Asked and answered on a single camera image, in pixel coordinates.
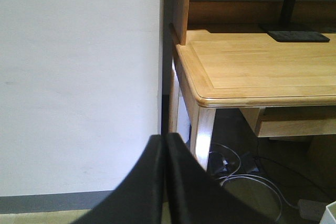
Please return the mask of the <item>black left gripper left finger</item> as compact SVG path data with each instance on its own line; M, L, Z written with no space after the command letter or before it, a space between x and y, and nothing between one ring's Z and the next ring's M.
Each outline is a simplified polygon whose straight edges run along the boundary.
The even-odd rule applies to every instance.
M152 135L121 184L73 223L161 223L163 186L164 144Z

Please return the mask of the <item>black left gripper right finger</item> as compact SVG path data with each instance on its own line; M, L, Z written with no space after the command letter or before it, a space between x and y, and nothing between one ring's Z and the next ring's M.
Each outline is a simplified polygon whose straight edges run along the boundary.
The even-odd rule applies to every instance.
M165 137L166 190L172 223L273 223L221 188L177 133Z

